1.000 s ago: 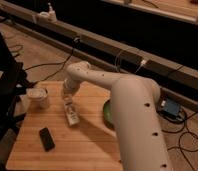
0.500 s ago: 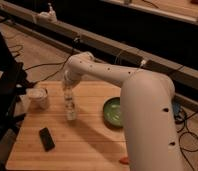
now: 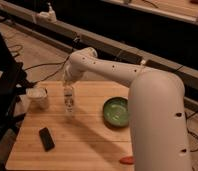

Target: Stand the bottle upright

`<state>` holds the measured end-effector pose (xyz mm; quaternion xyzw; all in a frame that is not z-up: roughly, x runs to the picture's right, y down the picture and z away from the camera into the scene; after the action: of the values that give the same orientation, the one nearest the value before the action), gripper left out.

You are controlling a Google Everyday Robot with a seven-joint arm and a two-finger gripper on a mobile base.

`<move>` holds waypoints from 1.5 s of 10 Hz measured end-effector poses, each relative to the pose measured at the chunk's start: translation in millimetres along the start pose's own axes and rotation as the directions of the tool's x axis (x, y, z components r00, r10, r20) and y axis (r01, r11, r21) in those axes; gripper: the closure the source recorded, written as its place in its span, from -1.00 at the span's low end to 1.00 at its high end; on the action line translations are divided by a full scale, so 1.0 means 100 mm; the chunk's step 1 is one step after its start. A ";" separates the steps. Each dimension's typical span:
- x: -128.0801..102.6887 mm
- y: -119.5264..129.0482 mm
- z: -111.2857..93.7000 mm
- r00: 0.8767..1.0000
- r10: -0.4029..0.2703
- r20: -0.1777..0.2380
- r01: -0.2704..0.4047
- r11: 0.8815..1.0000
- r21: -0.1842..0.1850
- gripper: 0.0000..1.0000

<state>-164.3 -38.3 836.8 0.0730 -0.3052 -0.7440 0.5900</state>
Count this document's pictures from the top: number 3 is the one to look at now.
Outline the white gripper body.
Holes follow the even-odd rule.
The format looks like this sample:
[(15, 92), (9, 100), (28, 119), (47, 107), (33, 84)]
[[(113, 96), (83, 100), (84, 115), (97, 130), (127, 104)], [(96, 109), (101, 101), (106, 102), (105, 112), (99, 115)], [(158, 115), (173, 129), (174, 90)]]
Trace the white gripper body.
[(77, 82), (81, 78), (81, 72), (68, 65), (63, 73), (63, 84), (64, 85), (71, 85)]

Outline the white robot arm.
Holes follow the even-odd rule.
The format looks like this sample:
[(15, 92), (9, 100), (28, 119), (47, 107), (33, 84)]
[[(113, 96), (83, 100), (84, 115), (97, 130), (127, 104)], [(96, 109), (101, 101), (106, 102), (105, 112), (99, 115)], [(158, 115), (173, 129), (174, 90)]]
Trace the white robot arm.
[(86, 71), (129, 89), (128, 113), (135, 171), (192, 171), (185, 87), (180, 77), (145, 65), (101, 60), (92, 47), (69, 55), (65, 80), (73, 83)]

